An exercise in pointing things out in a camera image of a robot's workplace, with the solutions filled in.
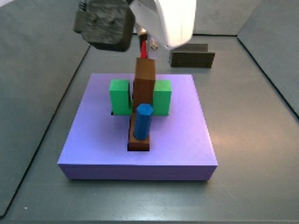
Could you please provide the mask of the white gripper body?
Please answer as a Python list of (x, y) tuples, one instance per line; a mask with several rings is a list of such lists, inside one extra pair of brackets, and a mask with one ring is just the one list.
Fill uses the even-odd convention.
[(133, 0), (129, 7), (136, 23), (166, 49), (190, 40), (196, 0)]

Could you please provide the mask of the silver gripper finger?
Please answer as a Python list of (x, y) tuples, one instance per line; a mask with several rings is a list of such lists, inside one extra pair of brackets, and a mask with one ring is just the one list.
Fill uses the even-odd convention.
[(152, 36), (146, 37), (146, 57), (152, 60), (157, 58), (158, 45)]
[(134, 27), (134, 29), (136, 29), (136, 34), (138, 36), (138, 39), (141, 41), (146, 41), (146, 31), (145, 31), (145, 29), (138, 25)]

